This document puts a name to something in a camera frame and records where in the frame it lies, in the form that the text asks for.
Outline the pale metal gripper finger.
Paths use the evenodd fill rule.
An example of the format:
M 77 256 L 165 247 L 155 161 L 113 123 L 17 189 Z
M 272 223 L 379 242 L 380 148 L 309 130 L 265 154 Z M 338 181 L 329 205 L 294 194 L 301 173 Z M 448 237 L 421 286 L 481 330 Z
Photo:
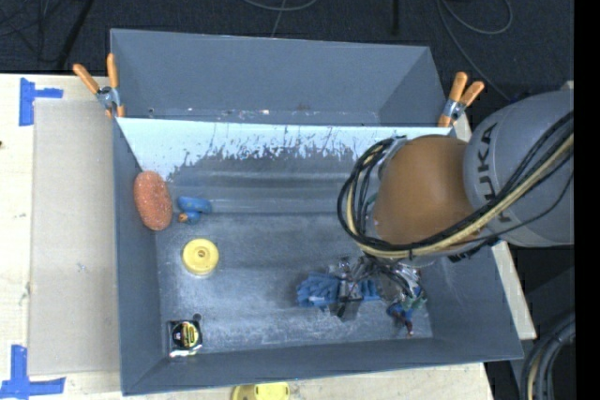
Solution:
M 360 293 L 360 272 L 361 264 L 359 261 L 349 262 L 342 260 L 338 264 L 339 293 Z
M 340 321 L 351 321 L 355 319 L 363 301 L 364 297 L 361 295 L 340 297 L 337 301 L 336 317 Z

